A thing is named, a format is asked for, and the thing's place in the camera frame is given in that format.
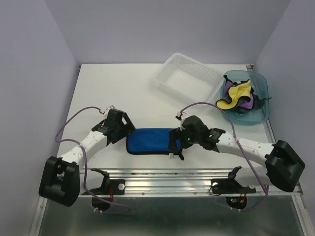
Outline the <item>blue and grey towel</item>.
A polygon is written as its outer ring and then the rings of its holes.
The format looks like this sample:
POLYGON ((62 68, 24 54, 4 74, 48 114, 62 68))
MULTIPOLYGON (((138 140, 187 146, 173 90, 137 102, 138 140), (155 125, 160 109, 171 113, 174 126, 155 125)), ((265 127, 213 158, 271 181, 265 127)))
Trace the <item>blue and grey towel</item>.
POLYGON ((176 140, 178 149, 172 151, 168 148, 170 143, 169 132, 172 128, 138 128, 126 138, 126 150, 132 155, 169 155, 174 154, 184 160, 182 145, 176 140))

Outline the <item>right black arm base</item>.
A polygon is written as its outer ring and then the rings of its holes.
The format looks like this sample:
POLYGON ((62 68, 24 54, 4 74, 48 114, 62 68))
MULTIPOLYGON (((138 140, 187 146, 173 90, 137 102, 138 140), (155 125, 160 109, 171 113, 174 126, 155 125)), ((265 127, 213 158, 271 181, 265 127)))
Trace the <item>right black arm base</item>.
POLYGON ((239 211, 245 210, 248 203, 248 194, 256 193, 256 188, 242 187, 236 180, 236 174, 242 167, 235 167, 226 178, 211 180, 209 194, 211 196, 226 195, 225 200, 229 207, 239 211))

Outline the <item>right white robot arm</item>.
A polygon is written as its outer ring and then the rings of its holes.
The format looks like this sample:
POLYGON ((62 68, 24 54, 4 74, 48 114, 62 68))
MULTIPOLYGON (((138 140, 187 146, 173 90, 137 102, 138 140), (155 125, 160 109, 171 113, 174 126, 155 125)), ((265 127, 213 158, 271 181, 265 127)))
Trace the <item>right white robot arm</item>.
POLYGON ((250 168, 236 167, 226 180, 232 192, 269 184, 284 192, 293 192, 305 169, 305 163, 286 141, 272 144, 237 138, 225 130, 208 128, 197 116, 182 120, 180 127, 169 132, 168 148, 172 153, 180 153, 195 144, 205 150, 246 159, 250 168))

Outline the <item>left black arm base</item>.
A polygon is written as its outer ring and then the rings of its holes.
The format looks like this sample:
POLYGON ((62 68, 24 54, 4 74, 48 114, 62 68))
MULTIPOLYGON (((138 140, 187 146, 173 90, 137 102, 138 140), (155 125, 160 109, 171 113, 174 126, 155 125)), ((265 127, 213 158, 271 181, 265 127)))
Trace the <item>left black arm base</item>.
MULTIPOLYGON (((114 201, 115 195, 124 195, 125 194, 125 185, 126 181, 124 179, 113 179, 110 180, 109 173, 102 171, 100 169, 93 168, 91 169, 93 173, 99 173, 103 176, 101 186, 98 188, 94 188, 91 190, 92 193, 98 196, 108 196, 108 198, 101 198, 102 200, 106 200, 109 202, 114 201)), ((91 200, 92 206, 98 210, 100 213, 104 213, 107 211, 111 205, 109 203, 105 203, 97 198, 93 197, 91 200)))

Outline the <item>yellow and grey towel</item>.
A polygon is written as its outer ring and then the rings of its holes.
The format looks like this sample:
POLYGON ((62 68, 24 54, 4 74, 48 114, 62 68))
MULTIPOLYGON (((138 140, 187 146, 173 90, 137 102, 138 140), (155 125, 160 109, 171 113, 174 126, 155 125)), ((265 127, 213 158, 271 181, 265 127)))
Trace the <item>yellow and grey towel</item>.
POLYGON ((223 110, 232 110, 243 103, 251 102, 251 81, 247 80, 243 83, 232 84, 230 81, 225 85, 225 97, 216 102, 216 106, 223 110))

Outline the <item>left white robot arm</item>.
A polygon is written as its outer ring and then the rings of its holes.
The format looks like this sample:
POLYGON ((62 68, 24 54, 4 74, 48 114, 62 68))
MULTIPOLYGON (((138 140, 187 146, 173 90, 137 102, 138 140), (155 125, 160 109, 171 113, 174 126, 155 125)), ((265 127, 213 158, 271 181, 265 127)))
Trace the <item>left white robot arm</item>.
POLYGON ((106 171, 88 169, 88 161, 110 144, 131 134, 135 127, 127 113, 110 106, 101 111, 104 119, 94 126, 82 141, 70 139, 75 147, 59 157, 49 157, 44 166, 39 195, 66 207, 79 195, 88 193, 112 195, 114 188, 106 171))

